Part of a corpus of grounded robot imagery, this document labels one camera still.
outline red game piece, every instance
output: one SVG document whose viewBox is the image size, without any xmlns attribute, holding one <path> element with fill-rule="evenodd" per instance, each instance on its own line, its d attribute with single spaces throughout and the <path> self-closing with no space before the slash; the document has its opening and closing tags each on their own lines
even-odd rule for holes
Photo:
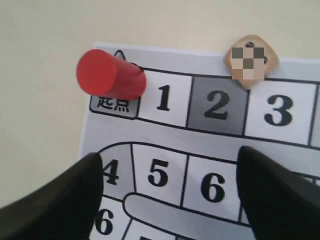
<svg viewBox="0 0 320 240">
<path fill-rule="evenodd" d="M 138 99 L 147 84 L 139 66 L 100 49 L 90 50 L 80 58 L 76 78 L 89 95 L 129 101 Z"/>
</svg>

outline wooden die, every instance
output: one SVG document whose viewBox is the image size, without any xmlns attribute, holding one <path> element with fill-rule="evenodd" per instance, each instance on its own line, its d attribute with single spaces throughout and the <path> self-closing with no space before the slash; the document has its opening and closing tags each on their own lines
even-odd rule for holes
<svg viewBox="0 0 320 240">
<path fill-rule="evenodd" d="M 259 36 L 247 35 L 227 51 L 224 63 L 245 89 L 263 81 L 278 64 L 275 51 Z"/>
</svg>

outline beige background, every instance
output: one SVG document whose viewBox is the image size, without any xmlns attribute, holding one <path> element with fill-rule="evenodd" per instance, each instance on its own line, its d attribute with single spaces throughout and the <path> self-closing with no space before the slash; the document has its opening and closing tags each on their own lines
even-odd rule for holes
<svg viewBox="0 0 320 240">
<path fill-rule="evenodd" d="M 320 58 L 319 0 L 0 0 L 0 207 L 77 161 L 92 43 L 226 52 L 258 34 L 279 57 Z"/>
</svg>

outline game board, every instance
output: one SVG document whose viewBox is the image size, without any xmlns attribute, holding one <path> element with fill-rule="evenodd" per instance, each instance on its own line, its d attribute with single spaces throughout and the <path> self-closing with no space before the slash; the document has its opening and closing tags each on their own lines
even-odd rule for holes
<svg viewBox="0 0 320 240">
<path fill-rule="evenodd" d="M 80 157 L 99 151 L 105 170 L 91 240 L 255 239 L 237 194 L 243 145 L 320 185 L 319 61 L 281 58 L 247 91 L 222 54 L 95 47 L 141 66 L 147 87 L 89 98 Z"/>
</svg>

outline number 1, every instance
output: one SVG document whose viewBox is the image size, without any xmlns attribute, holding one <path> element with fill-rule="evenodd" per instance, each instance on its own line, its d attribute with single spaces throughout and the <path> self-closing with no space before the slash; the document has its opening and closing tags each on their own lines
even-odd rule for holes
<svg viewBox="0 0 320 240">
<path fill-rule="evenodd" d="M 162 91 L 162 95 L 161 95 L 160 106 L 158 106 L 156 109 L 162 110 L 162 111 L 169 111 L 170 109 L 168 108 L 168 99 L 169 99 L 170 86 L 165 85 L 165 86 L 159 87 L 158 89 Z"/>
</svg>

